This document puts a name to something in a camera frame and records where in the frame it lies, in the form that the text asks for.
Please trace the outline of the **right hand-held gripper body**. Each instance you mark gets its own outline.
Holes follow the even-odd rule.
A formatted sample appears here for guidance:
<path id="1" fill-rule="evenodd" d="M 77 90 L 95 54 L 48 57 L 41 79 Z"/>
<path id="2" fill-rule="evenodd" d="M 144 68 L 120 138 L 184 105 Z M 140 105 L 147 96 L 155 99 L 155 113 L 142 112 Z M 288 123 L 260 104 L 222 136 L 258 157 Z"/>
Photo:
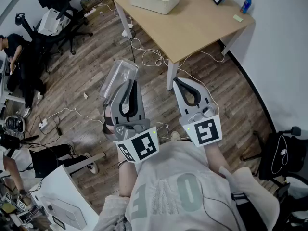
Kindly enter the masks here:
<path id="1" fill-rule="evenodd" d="M 216 105 L 208 103 L 184 109 L 179 122 L 195 146 L 205 146 L 222 139 L 221 122 Z"/>

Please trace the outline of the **blue drink bottle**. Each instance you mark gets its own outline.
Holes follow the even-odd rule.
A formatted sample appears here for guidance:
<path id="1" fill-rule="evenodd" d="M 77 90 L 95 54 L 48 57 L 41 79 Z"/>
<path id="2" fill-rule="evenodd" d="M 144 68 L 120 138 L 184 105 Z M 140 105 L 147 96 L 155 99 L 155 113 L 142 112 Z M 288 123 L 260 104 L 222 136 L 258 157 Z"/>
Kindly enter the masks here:
<path id="1" fill-rule="evenodd" d="M 245 0 L 241 9 L 240 9 L 240 12 L 242 14 L 246 14 L 248 9 L 250 8 L 251 4 L 252 4 L 252 0 Z"/>

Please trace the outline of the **person's left forearm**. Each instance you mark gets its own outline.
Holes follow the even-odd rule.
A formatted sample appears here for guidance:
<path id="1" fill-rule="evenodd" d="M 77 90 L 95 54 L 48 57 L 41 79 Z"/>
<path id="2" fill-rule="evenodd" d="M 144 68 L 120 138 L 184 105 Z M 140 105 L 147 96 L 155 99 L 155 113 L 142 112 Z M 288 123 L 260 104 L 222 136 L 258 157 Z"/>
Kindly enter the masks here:
<path id="1" fill-rule="evenodd" d="M 127 160 L 120 159 L 119 169 L 119 195 L 121 197 L 131 197 L 132 190 L 136 183 L 137 171 L 135 165 Z"/>

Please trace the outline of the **white desk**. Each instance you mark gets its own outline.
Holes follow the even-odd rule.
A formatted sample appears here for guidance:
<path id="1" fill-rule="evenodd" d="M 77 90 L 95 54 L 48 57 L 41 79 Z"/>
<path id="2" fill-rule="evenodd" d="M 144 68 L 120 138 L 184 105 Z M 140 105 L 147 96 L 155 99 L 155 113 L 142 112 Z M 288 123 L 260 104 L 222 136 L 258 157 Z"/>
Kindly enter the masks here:
<path id="1" fill-rule="evenodd" d="M 31 197 L 38 207 L 43 206 L 41 197 L 60 199 L 68 204 L 78 207 L 83 214 L 86 227 L 81 231 L 93 231 L 98 222 L 99 215 L 85 198 L 75 184 L 64 166 L 59 166 L 47 177 L 43 178 L 37 185 L 30 189 Z M 47 214 L 52 231 L 80 231 L 72 226 L 63 229 L 53 221 L 51 214 Z"/>

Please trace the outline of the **clear plastic cup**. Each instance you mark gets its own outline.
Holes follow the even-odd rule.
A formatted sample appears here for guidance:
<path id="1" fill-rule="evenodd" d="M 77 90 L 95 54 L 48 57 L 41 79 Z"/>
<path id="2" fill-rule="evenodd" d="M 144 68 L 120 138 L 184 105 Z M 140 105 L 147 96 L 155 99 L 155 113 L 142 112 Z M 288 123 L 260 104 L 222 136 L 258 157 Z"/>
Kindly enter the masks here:
<path id="1" fill-rule="evenodd" d="M 113 101 L 119 88 L 123 84 L 128 84 L 124 97 L 120 100 L 121 104 L 127 104 L 137 72 L 138 66 L 134 62 L 126 58 L 116 58 L 101 85 L 100 97 Z"/>

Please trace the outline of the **black and white headset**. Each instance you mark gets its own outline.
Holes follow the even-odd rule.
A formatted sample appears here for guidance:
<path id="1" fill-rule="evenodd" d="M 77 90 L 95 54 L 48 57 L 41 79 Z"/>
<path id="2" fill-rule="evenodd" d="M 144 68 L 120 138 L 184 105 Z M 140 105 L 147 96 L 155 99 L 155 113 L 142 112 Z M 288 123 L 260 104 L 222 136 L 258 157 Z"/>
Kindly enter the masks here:
<path id="1" fill-rule="evenodd" d="M 26 123 L 21 116 L 8 116 L 5 119 L 5 127 L 16 133 L 24 133 L 26 129 Z"/>

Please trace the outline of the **white flat device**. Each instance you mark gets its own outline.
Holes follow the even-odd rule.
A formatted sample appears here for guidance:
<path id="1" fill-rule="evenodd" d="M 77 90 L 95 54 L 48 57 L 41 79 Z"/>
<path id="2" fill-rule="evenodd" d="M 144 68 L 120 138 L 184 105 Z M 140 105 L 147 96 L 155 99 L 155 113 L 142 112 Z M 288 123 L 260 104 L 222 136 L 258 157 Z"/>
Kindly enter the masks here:
<path id="1" fill-rule="evenodd" d="M 47 216 L 51 216 L 53 221 L 61 228 L 65 229 L 68 226 L 78 230 L 83 230 L 87 223 L 81 210 L 71 204 L 68 204 L 60 199 L 52 199 L 41 197 L 42 205 Z"/>

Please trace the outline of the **person's torso in grey shirt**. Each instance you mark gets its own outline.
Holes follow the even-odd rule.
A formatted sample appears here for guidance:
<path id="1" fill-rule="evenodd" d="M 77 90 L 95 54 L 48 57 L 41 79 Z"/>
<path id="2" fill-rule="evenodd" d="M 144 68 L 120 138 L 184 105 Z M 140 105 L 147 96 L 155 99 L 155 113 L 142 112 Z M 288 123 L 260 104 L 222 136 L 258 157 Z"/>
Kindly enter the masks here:
<path id="1" fill-rule="evenodd" d="M 170 141 L 134 164 L 131 197 L 107 196 L 93 231 L 272 231 L 278 200 L 247 167 L 211 171 L 204 147 Z"/>

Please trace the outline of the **white VR headset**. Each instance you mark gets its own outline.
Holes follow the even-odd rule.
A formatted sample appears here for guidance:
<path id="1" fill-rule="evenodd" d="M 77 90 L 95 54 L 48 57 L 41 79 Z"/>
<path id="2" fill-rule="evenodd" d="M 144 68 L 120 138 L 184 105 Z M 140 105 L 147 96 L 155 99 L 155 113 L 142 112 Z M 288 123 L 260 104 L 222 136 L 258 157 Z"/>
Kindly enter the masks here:
<path id="1" fill-rule="evenodd" d="M 56 19 L 59 12 L 53 8 L 50 8 L 43 16 L 38 32 L 40 34 L 50 36 L 57 34 L 61 31 L 60 19 Z"/>

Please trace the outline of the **person's right forearm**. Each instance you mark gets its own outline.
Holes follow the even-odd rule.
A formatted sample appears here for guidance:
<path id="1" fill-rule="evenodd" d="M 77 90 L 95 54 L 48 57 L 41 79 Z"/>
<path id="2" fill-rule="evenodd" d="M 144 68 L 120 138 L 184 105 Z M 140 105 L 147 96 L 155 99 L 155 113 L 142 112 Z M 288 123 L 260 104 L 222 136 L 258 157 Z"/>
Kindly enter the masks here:
<path id="1" fill-rule="evenodd" d="M 225 176 L 219 172 L 221 167 L 231 173 L 231 168 L 216 143 L 206 145 L 204 146 L 204 149 L 208 161 L 208 167 L 211 171 L 223 178 L 225 178 Z"/>

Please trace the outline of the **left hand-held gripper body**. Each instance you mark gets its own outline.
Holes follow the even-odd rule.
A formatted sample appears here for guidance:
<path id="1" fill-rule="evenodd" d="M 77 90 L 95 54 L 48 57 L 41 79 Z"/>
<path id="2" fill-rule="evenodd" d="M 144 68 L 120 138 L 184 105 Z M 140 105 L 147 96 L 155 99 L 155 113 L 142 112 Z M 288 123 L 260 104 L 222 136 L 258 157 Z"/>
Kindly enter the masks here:
<path id="1" fill-rule="evenodd" d="M 126 122 L 114 126 L 115 144 L 131 163 L 140 163 L 159 152 L 156 127 L 149 119 Z"/>

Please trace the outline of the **black office chair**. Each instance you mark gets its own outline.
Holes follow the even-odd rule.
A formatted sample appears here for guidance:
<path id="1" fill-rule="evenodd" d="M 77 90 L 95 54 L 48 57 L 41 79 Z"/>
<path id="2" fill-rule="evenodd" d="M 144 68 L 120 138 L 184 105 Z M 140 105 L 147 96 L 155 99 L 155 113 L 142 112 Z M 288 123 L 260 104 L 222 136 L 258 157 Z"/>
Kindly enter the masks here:
<path id="1" fill-rule="evenodd" d="M 73 50 L 73 39 L 76 36 L 93 36 L 92 32 L 79 32 L 79 29 L 82 26 L 86 26 L 89 21 L 85 17 L 81 17 L 78 10 L 71 6 L 70 3 L 67 7 L 58 12 L 59 15 L 56 19 L 60 19 L 61 31 L 54 35 L 46 36 L 38 32 L 41 20 L 36 27 L 31 28 L 24 13 L 18 13 L 15 16 L 15 24 L 18 26 L 22 25 L 31 39 L 40 46 L 41 50 L 44 50 L 44 53 L 48 52 L 54 44 L 58 44 L 58 52 L 62 52 L 62 46 L 69 41 L 70 52 L 72 55 L 75 55 L 76 52 Z"/>

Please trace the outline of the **person's left hand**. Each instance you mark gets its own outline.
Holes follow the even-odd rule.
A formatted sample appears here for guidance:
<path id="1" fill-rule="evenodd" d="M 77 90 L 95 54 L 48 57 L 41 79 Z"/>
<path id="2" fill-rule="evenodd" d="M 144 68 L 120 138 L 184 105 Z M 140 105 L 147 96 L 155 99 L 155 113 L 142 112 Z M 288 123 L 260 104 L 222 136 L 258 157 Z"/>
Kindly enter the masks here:
<path id="1" fill-rule="evenodd" d="M 114 132 L 114 124 L 111 118 L 110 105 L 103 104 L 103 134 L 110 141 L 116 141 L 117 137 Z"/>

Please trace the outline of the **light wooden table white legs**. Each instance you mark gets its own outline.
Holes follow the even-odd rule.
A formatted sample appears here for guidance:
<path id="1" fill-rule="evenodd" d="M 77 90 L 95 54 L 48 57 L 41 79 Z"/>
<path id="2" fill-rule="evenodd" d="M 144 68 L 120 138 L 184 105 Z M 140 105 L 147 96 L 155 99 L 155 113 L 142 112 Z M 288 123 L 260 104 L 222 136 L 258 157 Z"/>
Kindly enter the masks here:
<path id="1" fill-rule="evenodd" d="M 172 89 L 180 61 L 229 35 L 225 55 L 243 31 L 255 23 L 253 17 L 241 14 L 233 0 L 216 5 L 212 0 L 180 0 L 167 15 L 132 6 L 129 0 L 113 0 L 122 25 L 131 38 L 126 14 L 147 33 L 168 58 L 167 90 Z M 243 19 L 241 23 L 234 15 Z"/>

